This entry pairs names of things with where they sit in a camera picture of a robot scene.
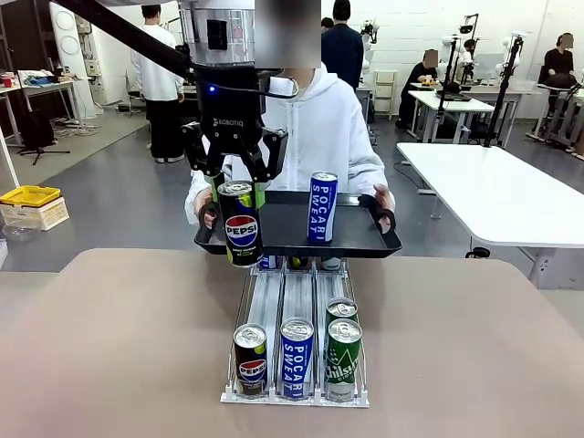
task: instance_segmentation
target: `white cabinet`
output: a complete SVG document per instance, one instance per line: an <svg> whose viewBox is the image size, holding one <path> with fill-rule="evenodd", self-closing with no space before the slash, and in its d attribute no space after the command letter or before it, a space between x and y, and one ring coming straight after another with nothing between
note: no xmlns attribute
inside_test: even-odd
<svg viewBox="0 0 584 438"><path fill-rule="evenodd" d="M397 82L396 70L376 70L374 77L373 105L376 114L387 115L391 118L393 109L393 89Z"/></svg>

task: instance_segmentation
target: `can dispenser rack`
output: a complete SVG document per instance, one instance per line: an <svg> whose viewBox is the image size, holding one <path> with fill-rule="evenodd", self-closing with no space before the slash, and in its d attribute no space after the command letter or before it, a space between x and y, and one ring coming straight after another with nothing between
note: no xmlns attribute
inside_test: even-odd
<svg viewBox="0 0 584 438"><path fill-rule="evenodd" d="M262 269L258 266L250 268L245 278L234 331L245 323L256 323L265 328L267 388L265 394L259 398L250 399L238 393L235 349L232 342L229 350L227 384L221 402L368 408L365 335L361 339L358 367L355 370L353 399L336 402L326 398L324 325L326 306L334 297L348 297L357 303L346 260L342 260L339 271L331 272L318 269L315 259L308 269L291 270L287 267L285 257L282 257L282 266L277 269ZM308 397L300 401L291 401L281 395L282 355L279 328L282 321L291 317L306 318L314 326L315 348L312 350L312 360L304 382Z"/></svg>

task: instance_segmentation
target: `green wilkinson can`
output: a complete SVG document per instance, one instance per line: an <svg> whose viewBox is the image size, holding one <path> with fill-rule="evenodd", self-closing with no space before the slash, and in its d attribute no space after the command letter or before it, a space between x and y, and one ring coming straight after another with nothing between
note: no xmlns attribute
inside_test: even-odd
<svg viewBox="0 0 584 438"><path fill-rule="evenodd" d="M361 337L361 327L353 320L337 319L328 326L325 384L327 399L332 402L353 399Z"/></svg>

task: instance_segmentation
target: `pepsi can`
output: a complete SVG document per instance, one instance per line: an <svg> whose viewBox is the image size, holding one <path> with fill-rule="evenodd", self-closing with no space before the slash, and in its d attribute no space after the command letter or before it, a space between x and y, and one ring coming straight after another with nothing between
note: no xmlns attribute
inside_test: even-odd
<svg viewBox="0 0 584 438"><path fill-rule="evenodd" d="M291 400L308 397L304 380L310 370L314 327L304 318L290 318L280 329L282 337L282 396Z"/></svg>
<svg viewBox="0 0 584 438"><path fill-rule="evenodd" d="M252 184L247 181L225 182L217 188L217 194L224 219L227 258L235 266L255 265L262 259L264 248L259 215L252 198Z"/></svg>
<svg viewBox="0 0 584 438"><path fill-rule="evenodd" d="M262 326L244 324L234 333L237 389L243 397L261 397L267 388L267 334Z"/></svg>
<svg viewBox="0 0 584 438"><path fill-rule="evenodd" d="M324 244L332 240L338 190L339 177L335 173L312 174L308 207L308 240L314 244Z"/></svg>
<svg viewBox="0 0 584 438"><path fill-rule="evenodd" d="M277 258L275 255L264 255L259 262L259 267L262 269L276 269Z"/></svg>

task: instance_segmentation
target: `hand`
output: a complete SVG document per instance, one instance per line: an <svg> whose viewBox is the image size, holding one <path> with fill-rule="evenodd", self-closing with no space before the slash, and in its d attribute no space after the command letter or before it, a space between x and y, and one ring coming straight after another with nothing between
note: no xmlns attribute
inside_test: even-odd
<svg viewBox="0 0 584 438"><path fill-rule="evenodd" d="M194 214L199 217L199 213L201 209L205 207L207 204L213 202L213 192L211 191L211 187L207 187L206 189L202 189L199 194L196 195L194 198ZM204 216L204 224L207 228L213 228L213 221L217 218L217 216L213 213L206 213Z"/></svg>
<svg viewBox="0 0 584 438"><path fill-rule="evenodd" d="M375 184L373 186L375 189L375 200L381 206L381 208L387 208L390 211L395 210L395 204L393 203L393 199L390 195L390 189L383 184ZM380 219L381 231L385 234L390 231L391 228L391 220L387 216L383 216Z"/></svg>

